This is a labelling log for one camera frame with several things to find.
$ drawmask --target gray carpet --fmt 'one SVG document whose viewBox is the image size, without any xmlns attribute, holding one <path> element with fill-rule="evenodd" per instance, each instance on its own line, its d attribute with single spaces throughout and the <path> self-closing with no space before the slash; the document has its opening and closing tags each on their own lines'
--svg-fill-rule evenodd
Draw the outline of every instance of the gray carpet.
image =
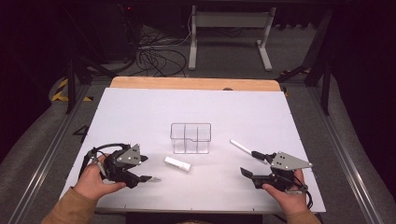
<svg viewBox="0 0 396 224">
<path fill-rule="evenodd" d="M 311 27 L 306 29 L 273 29 L 267 43 L 267 51 L 274 67 L 273 72 L 265 72 L 255 40 L 260 39 L 260 30 L 243 31 L 238 37 L 228 37 L 215 31 L 204 31 L 198 37 L 197 66 L 194 71 L 185 70 L 186 77 L 227 77 L 273 79 L 283 70 L 291 70 L 301 64 L 315 34 Z M 185 57 L 189 56 L 189 44 L 172 47 Z M 165 57 L 182 63 L 183 59 L 171 52 L 162 52 Z M 168 63 L 163 71 L 171 73 L 177 66 Z M 121 73 L 122 76 L 138 72 L 136 65 Z M 149 71 L 148 76 L 157 76 Z M 334 153 L 332 139 L 324 125 L 315 101 L 303 84 L 304 75 L 299 75 L 283 83 L 287 87 L 290 110 L 303 141 L 307 156 L 315 164 L 318 186 L 327 212 L 321 214 L 324 223 L 368 223 L 357 198 L 350 187 L 348 178 Z M 37 192 L 32 197 L 26 216 L 21 223 L 39 223 L 59 199 L 65 179 L 73 165 L 81 146 L 81 136 L 73 132 L 90 125 L 103 90 L 110 83 L 107 77 L 95 77 L 87 96 L 92 102 L 82 102 L 73 117 L 59 151 L 49 172 Z M 21 137 L 0 165 L 0 223 L 7 223 L 16 209 L 20 198 L 29 186 L 35 169 L 45 156 L 52 139 L 65 118 L 67 102 L 53 102 L 49 108 Z M 341 143 L 355 163 L 363 183 L 368 189 L 375 207 L 384 223 L 396 223 L 396 205 L 384 183 L 375 172 L 361 147 L 345 107 L 341 101 L 336 81 L 332 80 L 330 94 L 330 119 L 334 124 Z M 124 223 L 123 214 L 96 214 L 93 223 Z M 265 216 L 263 223 L 282 223 L 273 216 Z"/>
</svg>

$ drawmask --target clear plastic container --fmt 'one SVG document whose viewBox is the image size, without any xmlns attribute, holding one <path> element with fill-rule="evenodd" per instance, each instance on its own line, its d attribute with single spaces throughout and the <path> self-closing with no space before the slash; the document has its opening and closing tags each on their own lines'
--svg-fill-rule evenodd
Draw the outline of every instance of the clear plastic container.
<svg viewBox="0 0 396 224">
<path fill-rule="evenodd" d="M 171 139 L 175 154 L 209 153 L 210 123 L 172 123 Z"/>
</svg>

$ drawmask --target white stick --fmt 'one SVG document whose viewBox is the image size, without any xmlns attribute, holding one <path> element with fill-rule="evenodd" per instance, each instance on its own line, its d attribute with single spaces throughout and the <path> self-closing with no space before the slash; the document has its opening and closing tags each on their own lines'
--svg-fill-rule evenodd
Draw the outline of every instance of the white stick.
<svg viewBox="0 0 396 224">
<path fill-rule="evenodd" d="M 233 144 L 236 147 L 241 148 L 242 150 L 244 150 L 247 154 L 251 155 L 251 151 L 249 149 L 247 149 L 246 147 L 242 146 L 241 144 L 235 142 L 235 140 L 231 139 L 230 140 L 231 144 Z"/>
</svg>

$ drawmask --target white tabletop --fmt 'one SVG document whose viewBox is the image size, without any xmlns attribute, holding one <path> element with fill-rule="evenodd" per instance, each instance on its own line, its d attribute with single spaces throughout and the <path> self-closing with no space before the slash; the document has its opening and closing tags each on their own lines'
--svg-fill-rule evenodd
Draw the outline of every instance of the white tabletop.
<svg viewBox="0 0 396 224">
<path fill-rule="evenodd" d="M 208 154 L 174 154 L 170 139 L 174 122 L 211 124 Z M 283 151 L 307 161 L 284 93 L 281 91 L 188 91 L 107 88 L 88 135 L 76 158 L 62 195 L 78 180 L 83 157 L 93 147 L 111 143 L 140 144 L 148 160 L 131 169 L 153 175 L 159 183 L 140 183 L 103 197 L 102 211 L 197 213 L 279 213 L 276 201 L 255 189 L 240 167 L 254 175 L 269 175 L 269 165 L 230 143 L 233 139 L 263 154 Z M 111 153 L 119 148 L 111 147 Z M 187 173 L 168 164 L 171 157 L 191 164 Z M 310 168 L 305 183 L 312 194 L 313 212 L 325 212 Z"/>
</svg>

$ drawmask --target dark background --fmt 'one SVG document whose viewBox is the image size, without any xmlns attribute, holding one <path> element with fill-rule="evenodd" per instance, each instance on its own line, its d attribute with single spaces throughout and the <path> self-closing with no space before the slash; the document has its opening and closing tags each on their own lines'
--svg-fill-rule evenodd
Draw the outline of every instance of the dark background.
<svg viewBox="0 0 396 224">
<path fill-rule="evenodd" d="M 170 7 L 169 10 L 178 11 L 181 8 Z M 143 17 L 144 11 L 142 8 L 140 12 Z M 396 35 L 393 14 L 392 7 L 374 0 L 353 1 L 349 7 L 333 15 L 327 43 L 329 39 L 330 42 L 336 40 L 336 44 L 332 42 L 336 46 L 331 60 L 332 74 L 338 82 L 356 133 L 375 169 L 395 197 L 396 188 L 392 178 L 396 176 L 396 169 L 391 166 L 396 149 L 396 81 L 393 71 L 396 64 Z M 55 20 L 54 15 L 59 15 L 59 20 Z M 186 12 L 181 10 L 177 15 L 180 25 L 170 29 L 182 34 Z M 304 25 L 310 21 L 315 25 L 318 18 L 318 13 L 312 11 L 309 13 L 302 9 L 282 7 L 276 12 L 274 24 L 284 27 L 286 24 Z M 155 23 L 147 15 L 146 20 Z M 67 33 L 70 38 L 59 34 L 58 28 L 62 25 L 69 29 Z M 103 46 L 100 40 L 95 41 L 95 38 L 100 39 L 97 34 L 90 36 L 93 38 L 92 43 L 97 44 L 84 49 L 81 46 L 84 40 L 75 32 L 56 5 L 23 0 L 2 3 L 0 161 L 50 106 L 49 91 L 65 75 L 66 63 L 73 52 L 100 55 L 98 60 L 102 57 L 105 61 L 123 57 L 122 52 L 108 53 L 113 48 Z"/>
</svg>

